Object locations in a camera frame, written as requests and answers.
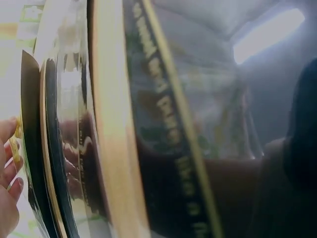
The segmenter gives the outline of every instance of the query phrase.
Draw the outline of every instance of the finger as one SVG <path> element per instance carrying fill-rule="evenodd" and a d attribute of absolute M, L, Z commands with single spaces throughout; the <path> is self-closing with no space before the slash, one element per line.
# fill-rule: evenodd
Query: finger
<path fill-rule="evenodd" d="M 16 127 L 16 118 L 0 121 L 0 140 L 3 143 L 7 142 L 14 135 Z"/>
<path fill-rule="evenodd" d="M 0 140 L 0 175 L 3 173 L 6 164 L 6 153 L 2 141 Z"/>
<path fill-rule="evenodd" d="M 12 150 L 11 150 L 11 146 L 10 146 L 10 143 L 7 142 L 5 145 L 4 145 L 4 150 L 5 150 L 5 154 L 6 154 L 6 162 L 8 162 L 11 158 L 12 158 Z"/>
<path fill-rule="evenodd" d="M 18 225 L 19 211 L 9 192 L 0 186 L 0 237 L 7 237 Z"/>
<path fill-rule="evenodd" d="M 68 143 L 63 143 L 63 153 L 70 163 L 72 163 L 75 167 L 78 167 L 78 150 Z"/>
<path fill-rule="evenodd" d="M 71 174 L 76 179 L 79 179 L 79 169 L 76 168 L 72 163 L 65 159 L 65 168 L 68 174 Z"/>
<path fill-rule="evenodd" d="M 22 168 L 22 165 L 23 165 L 22 158 L 16 164 L 14 163 L 13 160 L 8 164 L 8 166 L 4 169 L 0 179 L 0 183 L 3 187 L 9 187 L 10 183 L 13 181 L 16 174 Z"/>
<path fill-rule="evenodd" d="M 22 193 L 22 188 L 23 188 L 23 179 L 22 178 L 17 178 L 11 188 L 9 189 L 9 194 L 11 197 L 14 199 L 15 204 L 18 202 L 20 195 Z"/>

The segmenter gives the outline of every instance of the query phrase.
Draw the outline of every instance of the hand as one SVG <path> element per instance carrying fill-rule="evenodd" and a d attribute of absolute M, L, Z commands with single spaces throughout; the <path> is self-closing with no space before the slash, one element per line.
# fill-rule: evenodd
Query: hand
<path fill-rule="evenodd" d="M 0 121 L 0 238 L 7 237 L 19 222 L 16 203 L 22 192 L 23 180 L 16 179 L 8 189 L 23 165 L 22 158 L 14 164 L 8 142 L 17 127 L 16 119 Z"/>

